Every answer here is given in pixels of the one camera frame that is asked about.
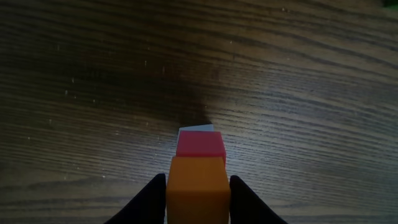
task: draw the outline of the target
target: green object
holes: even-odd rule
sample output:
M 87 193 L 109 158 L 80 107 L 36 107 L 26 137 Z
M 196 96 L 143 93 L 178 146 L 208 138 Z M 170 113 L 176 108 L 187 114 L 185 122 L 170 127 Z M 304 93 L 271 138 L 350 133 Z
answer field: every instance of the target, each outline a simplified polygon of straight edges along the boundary
M 398 9 L 398 0 L 385 0 L 384 6 L 390 9 Z

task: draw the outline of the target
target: orange cube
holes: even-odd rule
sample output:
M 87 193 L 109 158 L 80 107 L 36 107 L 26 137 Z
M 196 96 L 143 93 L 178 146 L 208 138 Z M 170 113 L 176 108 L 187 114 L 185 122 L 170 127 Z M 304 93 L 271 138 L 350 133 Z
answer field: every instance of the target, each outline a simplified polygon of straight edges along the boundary
M 174 157 L 166 188 L 169 224 L 227 224 L 231 189 L 222 157 Z

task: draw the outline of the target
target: top face of orange block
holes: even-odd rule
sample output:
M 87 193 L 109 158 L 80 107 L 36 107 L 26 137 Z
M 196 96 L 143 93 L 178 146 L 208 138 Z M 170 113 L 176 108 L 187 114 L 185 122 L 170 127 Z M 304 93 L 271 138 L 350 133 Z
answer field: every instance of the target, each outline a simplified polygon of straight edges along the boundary
M 226 152 L 221 133 L 217 131 L 181 131 L 177 144 L 177 156 L 222 157 Z
M 222 157 L 174 157 L 167 191 L 230 191 Z

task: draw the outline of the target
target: wooden surface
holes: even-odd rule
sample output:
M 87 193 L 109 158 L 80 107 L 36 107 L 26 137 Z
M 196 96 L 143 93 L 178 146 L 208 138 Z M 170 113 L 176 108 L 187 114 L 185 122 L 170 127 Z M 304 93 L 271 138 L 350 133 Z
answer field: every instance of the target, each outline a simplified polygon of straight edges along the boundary
M 398 223 L 398 11 L 0 0 L 0 223 L 102 223 L 214 123 L 289 223 Z

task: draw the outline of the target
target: red cube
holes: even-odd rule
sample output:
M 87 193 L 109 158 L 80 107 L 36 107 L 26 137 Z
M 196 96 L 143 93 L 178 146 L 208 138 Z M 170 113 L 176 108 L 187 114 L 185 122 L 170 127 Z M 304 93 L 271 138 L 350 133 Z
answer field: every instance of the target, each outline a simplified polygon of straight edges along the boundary
M 222 157 L 226 152 L 218 131 L 181 131 L 177 144 L 177 157 Z

